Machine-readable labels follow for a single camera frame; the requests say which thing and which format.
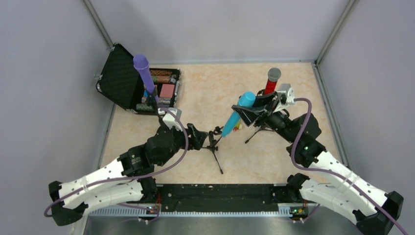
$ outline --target cable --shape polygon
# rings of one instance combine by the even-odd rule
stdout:
[[[283,111],[284,111],[284,112],[285,112],[285,114],[287,115],[287,117],[286,117],[286,118],[289,118],[289,117],[290,117],[290,113],[288,112],[288,110],[283,109]]]
[[[295,102],[297,101],[305,101],[308,104],[308,110],[307,110],[307,114],[305,115],[305,119],[303,124],[301,125],[300,131],[298,132],[294,143],[293,143],[293,148],[291,149],[291,162],[293,163],[293,165],[300,169],[300,170],[306,170],[306,171],[316,171],[316,172],[323,172],[323,173],[327,173],[327,174],[332,174],[334,176],[339,177],[340,179],[346,181],[348,184],[350,184],[353,188],[355,188],[359,193],[361,193],[368,201],[370,201],[370,203],[372,203],[381,213],[383,213],[390,221],[392,221],[392,223],[394,223],[394,225],[402,232],[402,234],[404,235],[408,235],[408,233],[405,231],[405,229],[388,213],[386,212],[379,204],[377,204],[369,195],[367,195],[363,190],[361,190],[359,187],[357,187],[351,180],[347,179],[346,177],[344,177],[343,175],[334,172],[334,171],[330,171],[330,170],[326,170],[326,169],[317,169],[317,168],[306,168],[303,167],[299,164],[296,163],[295,160],[295,152],[296,152],[296,148],[297,145],[300,141],[301,135],[303,134],[307,123],[310,119],[311,116],[311,101],[307,98],[295,98],[294,99]]]
[[[165,111],[165,112],[169,113],[171,116],[173,116],[173,118],[175,119],[175,121],[180,125],[180,127],[183,130],[185,144],[184,144],[184,152],[180,156],[180,158],[175,163],[173,163],[171,166],[166,167],[165,169],[160,170],[160,171],[157,171],[157,172],[149,173],[149,174],[146,174],[146,175],[134,176],[134,177],[118,177],[118,178],[112,178],[112,179],[108,179],[108,180],[99,180],[99,181],[95,181],[95,182],[92,182],[90,184],[87,184],[86,185],[86,188],[92,187],[94,185],[102,184],[102,183],[107,183],[107,182],[125,181],[125,180],[138,180],[138,179],[143,179],[143,178],[148,178],[148,177],[151,177],[151,176],[155,176],[155,175],[158,175],[158,174],[161,174],[163,172],[166,172],[166,171],[170,170],[171,168],[175,167],[177,164],[179,164],[183,160],[184,156],[187,153],[187,148],[189,147],[189,139],[187,137],[187,131],[186,131],[185,127],[183,126],[183,123],[179,120],[179,118],[176,115],[174,115],[174,113],[172,113],[167,108],[160,108],[160,110]],[[69,194],[67,194],[65,196],[62,196],[58,200],[54,201],[53,203],[51,203],[46,208],[46,210],[44,211],[43,215],[45,217],[52,217],[51,214],[48,214],[47,213],[50,210],[50,208],[52,208],[54,205],[58,204],[59,202],[67,199],[68,197],[70,197],[70,196],[72,196],[72,195],[74,195],[74,194],[76,194],[76,193],[78,193],[78,192],[80,192],[82,190],[84,190],[84,188],[78,188],[77,190],[74,190],[71,193],[69,193]]]
[[[152,220],[144,220],[144,221],[146,221],[146,224],[149,224],[149,223],[153,223],[153,222],[155,222],[156,220],[158,220],[159,219],[159,215],[160,215],[160,210],[152,210],[152,209],[150,209],[150,208],[147,208],[147,207],[139,207],[139,206],[132,206],[132,205],[128,205],[128,204],[123,204],[123,203],[118,203],[118,205],[119,206],[123,206],[123,207],[130,207],[130,208],[134,208],[134,209],[140,209],[140,210],[145,210],[145,211],[149,211],[149,212],[153,212],[153,211],[157,211],[157,216],[154,218],[154,219],[152,219]],[[119,223],[117,223],[116,225],[114,225],[114,226],[112,226],[110,229],[108,229],[107,231],[106,231],[106,235],[108,235],[112,230],[114,230],[116,227],[118,227],[120,224],[123,224],[123,223],[126,223],[126,222],[128,222],[128,221],[138,221],[138,222],[140,222],[140,221],[143,221],[143,220],[141,220],[140,218],[128,218],[128,219],[125,219],[125,220],[123,220],[123,221],[121,221],[121,222],[119,222]]]
[[[317,209],[320,207],[320,204],[317,204],[317,206],[314,208],[314,210],[307,216],[307,218],[303,219],[302,221],[307,221],[314,213],[317,211]]]

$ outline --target small yellow object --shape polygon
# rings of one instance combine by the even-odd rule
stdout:
[[[234,131],[240,130],[242,129],[242,124],[241,124],[241,120],[238,121],[238,123],[235,125],[235,127],[233,128]]]

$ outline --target case lid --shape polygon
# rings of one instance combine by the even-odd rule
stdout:
[[[115,44],[101,75],[98,81],[101,93],[123,109],[134,109],[144,93],[144,86],[133,66],[133,55],[121,44]]]

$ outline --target beige floor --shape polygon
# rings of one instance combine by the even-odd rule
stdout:
[[[280,68],[282,72],[279,84],[291,83],[296,97],[306,97],[312,101],[313,114],[323,131],[318,141],[339,159],[310,63],[158,66],[182,70],[182,86],[177,106],[183,111],[181,121],[184,124],[193,123],[201,131],[223,126],[232,113],[231,106],[241,94],[245,91],[256,93],[265,87],[267,72],[271,67]],[[299,102],[288,111],[291,118],[296,118],[307,111],[307,105]],[[155,134],[157,128],[155,116],[135,115],[117,107],[102,165],[108,164],[129,148],[146,142]],[[217,157],[224,171],[223,175],[220,174],[213,155],[202,149],[189,151],[175,168],[155,176],[157,183],[286,183],[289,175],[298,172],[285,150],[289,143],[276,133],[260,132],[248,144],[244,144],[253,132],[253,126],[244,127],[219,142]],[[176,161],[181,153],[179,151],[164,167]],[[312,173],[305,174],[325,182],[323,178]]]

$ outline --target red microphone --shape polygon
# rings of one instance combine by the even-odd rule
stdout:
[[[264,94],[269,94],[275,91],[278,79],[281,77],[281,70],[278,68],[271,68],[268,71],[268,81],[265,87]]]

